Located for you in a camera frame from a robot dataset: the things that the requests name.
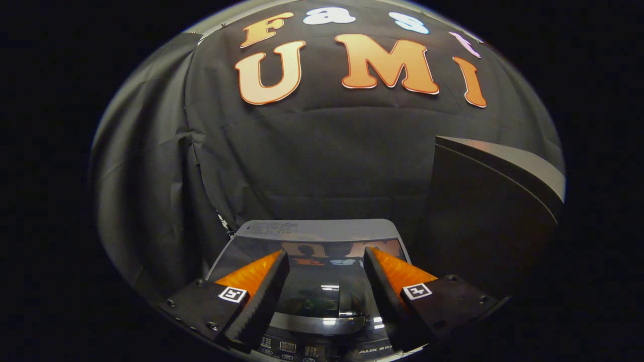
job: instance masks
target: black panel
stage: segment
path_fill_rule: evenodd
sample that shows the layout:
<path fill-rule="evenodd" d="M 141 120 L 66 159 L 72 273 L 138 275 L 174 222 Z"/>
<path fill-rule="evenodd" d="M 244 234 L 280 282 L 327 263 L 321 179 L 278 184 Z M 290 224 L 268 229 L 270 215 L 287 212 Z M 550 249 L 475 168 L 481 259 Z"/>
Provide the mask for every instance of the black panel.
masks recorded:
<path fill-rule="evenodd" d="M 499 158 L 480 149 L 442 137 L 436 137 L 436 145 L 452 149 L 458 153 L 466 155 L 467 157 L 474 158 L 475 160 L 492 167 L 503 175 L 513 179 L 521 184 L 521 186 L 530 190 L 532 194 L 544 203 L 545 207 L 550 210 L 553 216 L 558 218 L 564 203 L 554 190 L 532 173 L 504 160 L 503 158 Z"/>
<path fill-rule="evenodd" d="M 233 298 L 226 298 L 226 292 Z M 247 291 L 199 279 L 160 303 L 159 307 L 189 329 L 214 341 L 242 311 L 248 299 Z"/>
<path fill-rule="evenodd" d="M 412 263 L 498 299 L 512 294 L 548 246 L 553 216 L 522 186 L 450 149 L 436 147 L 434 168 Z"/>
<path fill-rule="evenodd" d="M 401 297 L 439 339 L 471 325 L 498 303 L 456 275 L 407 286 Z"/>

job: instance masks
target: black fabric backdrop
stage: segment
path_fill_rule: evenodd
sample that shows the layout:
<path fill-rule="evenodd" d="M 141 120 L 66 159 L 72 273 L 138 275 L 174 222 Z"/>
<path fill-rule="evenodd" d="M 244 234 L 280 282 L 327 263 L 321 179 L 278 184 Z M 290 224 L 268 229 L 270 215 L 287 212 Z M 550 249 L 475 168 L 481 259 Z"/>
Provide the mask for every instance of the black fabric backdrop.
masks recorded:
<path fill-rule="evenodd" d="M 342 6 L 356 20 L 302 21 L 325 6 Z M 289 11 L 295 16 L 277 35 L 239 47 L 246 26 Z M 391 11 L 420 17 L 430 33 L 397 26 Z M 437 135 L 524 149 L 565 173 L 554 124 L 528 83 L 487 46 L 463 34 L 480 52 L 477 59 L 448 32 L 462 33 L 386 3 L 296 1 L 227 24 L 199 46 L 200 36 L 188 33 L 163 45 L 111 101 L 92 151 L 99 234 L 117 269 L 147 299 L 167 298 L 203 276 L 223 249 L 227 238 L 215 210 L 233 229 L 253 219 L 386 218 L 415 250 L 425 242 L 417 230 L 431 205 L 431 175 L 450 172 L 433 169 Z M 347 54 L 334 40 L 341 33 L 369 35 L 387 50 L 398 39 L 425 45 L 440 93 L 382 82 L 346 89 Z M 247 104 L 234 64 L 265 52 L 262 82 L 275 84 L 282 71 L 272 50 L 297 40 L 307 44 L 295 92 Z M 454 56 L 477 67 L 486 108 L 464 99 Z"/>
<path fill-rule="evenodd" d="M 17 245 L 8 254 L 9 361 L 225 360 L 159 318 L 106 255 L 84 192 L 91 140 L 132 70 L 222 3 L 26 3 L 5 12 L 6 133 Z M 634 18 L 628 4 L 428 4 L 493 45 L 553 116 L 567 165 L 556 239 L 500 320 L 435 359 L 636 360 L 641 276 L 633 199 L 640 151 Z M 206 200 L 204 195 L 196 199 Z M 191 215 L 184 215 L 187 220 Z"/>

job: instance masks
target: bolt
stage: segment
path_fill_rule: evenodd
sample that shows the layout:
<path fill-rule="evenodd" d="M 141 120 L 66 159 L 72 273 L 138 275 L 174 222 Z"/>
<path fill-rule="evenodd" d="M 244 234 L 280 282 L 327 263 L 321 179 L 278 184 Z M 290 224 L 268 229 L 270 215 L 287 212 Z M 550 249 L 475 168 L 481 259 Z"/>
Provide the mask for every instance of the bolt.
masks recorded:
<path fill-rule="evenodd" d="M 212 330 L 219 330 L 219 326 L 215 322 L 208 322 L 205 325 Z"/>

